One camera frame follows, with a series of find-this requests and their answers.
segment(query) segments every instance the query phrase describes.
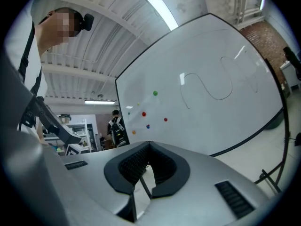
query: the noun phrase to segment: ceiling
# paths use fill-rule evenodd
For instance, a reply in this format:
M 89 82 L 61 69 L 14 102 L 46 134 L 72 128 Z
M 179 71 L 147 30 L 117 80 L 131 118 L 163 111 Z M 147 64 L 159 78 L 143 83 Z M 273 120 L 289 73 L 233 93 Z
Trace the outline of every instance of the ceiling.
M 238 29 L 264 19 L 259 10 L 261 0 L 163 1 L 179 25 L 208 12 Z M 117 101 L 115 78 L 149 45 L 169 32 L 146 0 L 35 0 L 34 22 L 59 7 L 71 7 L 83 16 L 90 13 L 95 19 L 91 31 L 82 31 L 69 43 L 55 46 L 41 57 L 48 84 L 45 102 L 57 106 L 57 113 L 72 113 L 66 111 L 71 110 L 70 105 L 85 110 L 84 99 Z M 100 106 L 94 110 L 106 111 Z

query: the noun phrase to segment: floor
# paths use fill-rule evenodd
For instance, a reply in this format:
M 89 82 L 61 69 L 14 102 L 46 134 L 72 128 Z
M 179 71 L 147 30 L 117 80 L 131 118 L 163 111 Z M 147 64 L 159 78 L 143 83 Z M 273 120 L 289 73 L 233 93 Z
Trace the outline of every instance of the floor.
M 293 91 L 287 99 L 287 106 L 291 138 L 295 138 L 296 135 L 301 132 L 300 91 Z M 284 121 L 282 121 L 277 128 L 264 130 L 242 146 L 228 153 L 217 156 L 216 158 L 254 182 L 259 179 L 262 169 L 269 172 L 281 162 L 283 150 Z M 278 184 L 281 190 L 285 190 L 289 185 L 292 176 L 298 167 L 300 158 L 301 146 L 295 147 L 294 141 L 290 140 L 284 171 Z M 271 175 L 274 180 L 276 180 L 278 172 L 279 170 Z M 155 187 L 154 174 L 151 166 L 147 167 L 146 172 L 143 175 L 143 179 L 151 191 L 151 189 Z M 276 195 L 275 189 L 267 180 L 260 182 L 257 186 L 260 187 L 269 198 Z M 150 203 L 150 199 L 148 198 L 140 181 L 136 184 L 134 196 L 137 218 L 139 218 Z

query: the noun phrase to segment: black backpack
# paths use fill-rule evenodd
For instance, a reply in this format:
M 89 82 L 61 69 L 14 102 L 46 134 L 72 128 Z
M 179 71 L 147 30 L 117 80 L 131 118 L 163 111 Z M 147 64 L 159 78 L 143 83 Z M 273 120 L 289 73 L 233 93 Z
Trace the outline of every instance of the black backpack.
M 126 144 L 125 130 L 120 124 L 120 121 L 121 117 L 118 117 L 116 122 L 109 122 L 111 125 L 112 140 L 116 147 Z

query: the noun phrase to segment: whiteboard frame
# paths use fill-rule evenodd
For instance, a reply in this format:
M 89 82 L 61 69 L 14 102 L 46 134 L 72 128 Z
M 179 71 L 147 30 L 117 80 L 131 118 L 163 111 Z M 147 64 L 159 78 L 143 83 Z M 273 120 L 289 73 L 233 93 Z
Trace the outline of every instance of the whiteboard frame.
M 260 55 L 260 57 L 265 61 L 265 64 L 267 65 L 267 67 L 268 67 L 268 69 L 270 70 L 270 72 L 271 72 L 271 74 L 272 74 L 272 76 L 273 76 L 273 79 L 274 79 L 274 81 L 275 81 L 275 83 L 276 83 L 276 86 L 277 86 L 277 89 L 278 89 L 278 92 L 279 92 L 279 94 L 280 94 L 280 97 L 281 97 L 281 102 L 282 102 L 282 108 L 276 113 L 276 115 L 268 122 L 268 123 L 266 123 L 262 128 L 260 128 L 257 132 L 255 132 L 254 134 L 252 134 L 251 136 L 249 136 L 248 138 L 246 138 L 245 140 L 243 140 L 243 141 L 241 141 L 241 142 L 239 142 L 239 143 L 237 143 L 236 145 L 234 145 L 234 146 L 231 146 L 231 147 L 229 147 L 229 148 L 227 148 L 227 149 L 225 149 L 225 150 L 222 150 L 222 151 L 220 151 L 220 152 L 218 152 L 218 153 L 214 153 L 214 154 L 212 154 L 212 155 L 210 155 L 210 156 L 212 156 L 212 157 L 216 157 L 216 156 L 219 156 L 219 155 L 222 155 L 222 154 L 224 154 L 224 153 L 227 153 L 227 152 L 229 152 L 229 151 L 232 151 L 233 149 L 235 149 L 235 148 L 237 148 L 237 147 L 239 147 L 239 146 L 241 146 L 241 145 L 243 145 L 243 144 L 245 144 L 246 142 L 248 142 L 249 140 L 251 140 L 251 139 L 253 139 L 255 136 L 257 136 L 259 133 L 261 133 L 264 129 L 266 129 L 281 113 L 284 113 L 284 121 L 285 121 L 285 143 L 286 143 L 286 138 L 287 137 L 289 137 L 289 134 L 287 133 L 287 131 L 289 132 L 289 128 L 288 128 L 288 112 L 287 112 L 287 105 L 286 105 L 286 100 L 285 100 L 285 96 L 284 96 L 284 94 L 283 94 L 283 91 L 282 91 L 282 89 L 281 89 L 281 85 L 280 85 L 280 82 L 279 82 L 279 80 L 278 80 L 278 78 L 277 78 L 277 76 L 276 76 L 276 73 L 275 73 L 275 71 L 274 71 L 274 69 L 273 69 L 273 67 L 271 66 L 271 64 L 268 62 L 268 61 L 266 61 L 267 59 L 264 59 L 264 57 L 262 56 L 262 54 L 260 53 L 260 51 L 251 43 L 251 41 L 246 37 L 246 36 L 244 36 L 236 27 L 234 27 L 233 25 L 231 25 L 231 24 L 229 24 L 227 21 L 225 21 L 225 20 L 223 20 L 223 19 L 221 19 L 220 17 L 218 17 L 218 16 L 216 16 L 216 15 L 214 15 L 214 14 L 212 14 L 212 13 L 207 13 L 207 14 L 204 14 L 204 15 L 201 15 L 201 16 L 198 16 L 198 17 L 196 17 L 196 18 L 194 18 L 194 19 L 192 19 L 192 20 L 189 20 L 189 21 L 187 21 L 187 22 L 185 22 L 185 23 L 183 23 L 182 25 L 180 25 L 179 27 L 182 27 L 182 26 L 184 26 L 184 25 L 186 25 L 186 24 L 188 24 L 188 23 L 190 23 L 190 22 L 192 22 L 192 21 L 194 21 L 194 20 L 196 20 L 196 19 L 199 19 L 199 18 L 201 18 L 201 17 L 205 17 L 205 16 L 207 16 L 207 15 L 212 15 L 212 16 L 214 16 L 214 17 L 216 17 L 216 18 L 218 18 L 218 19 L 220 19 L 220 20 L 222 20 L 224 23 L 226 23 L 226 24 L 228 24 L 229 26 L 231 26 L 233 29 L 235 29 L 238 33 L 240 33 L 251 45 L 252 45 L 252 47 L 258 52 L 258 54 Z M 118 102 L 119 102 L 119 107 L 121 108 L 121 106 L 120 106 L 120 100 L 119 100 L 119 95 L 118 95 L 118 89 L 117 89 L 117 80 L 118 80 L 118 78 L 124 73 L 124 71 L 125 70 L 127 70 L 131 65 L 132 65 L 132 63 L 133 62 L 135 62 L 145 51 L 147 51 L 150 47 L 152 47 L 155 43 L 157 43 L 158 41 L 160 41 L 162 38 L 164 38 L 165 36 L 167 36 L 169 33 L 171 33 L 172 31 L 170 31 L 170 32 L 168 32 L 168 33 L 166 33 L 166 34 L 164 34 L 161 38 L 159 38 L 158 40 L 156 40 L 155 42 L 153 42 L 151 45 L 149 45 L 142 53 L 140 53 L 140 55 L 138 55 L 121 73 L 120 73 L 120 75 L 115 79 L 115 87 L 116 87 L 116 92 L 117 92 L 117 98 L 118 98 Z

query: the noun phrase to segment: vent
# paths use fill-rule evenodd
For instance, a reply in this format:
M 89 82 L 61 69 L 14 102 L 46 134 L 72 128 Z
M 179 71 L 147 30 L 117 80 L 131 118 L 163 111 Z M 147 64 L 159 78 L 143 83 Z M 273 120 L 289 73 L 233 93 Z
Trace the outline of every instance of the vent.
M 85 161 L 76 161 L 76 162 L 71 162 L 71 163 L 65 164 L 65 167 L 67 168 L 67 170 L 72 170 L 72 169 L 80 168 L 80 167 L 83 167 L 86 165 L 88 165 L 88 163 L 86 163 Z
M 217 183 L 215 187 L 237 218 L 242 218 L 254 210 L 251 204 L 249 204 L 229 181 Z

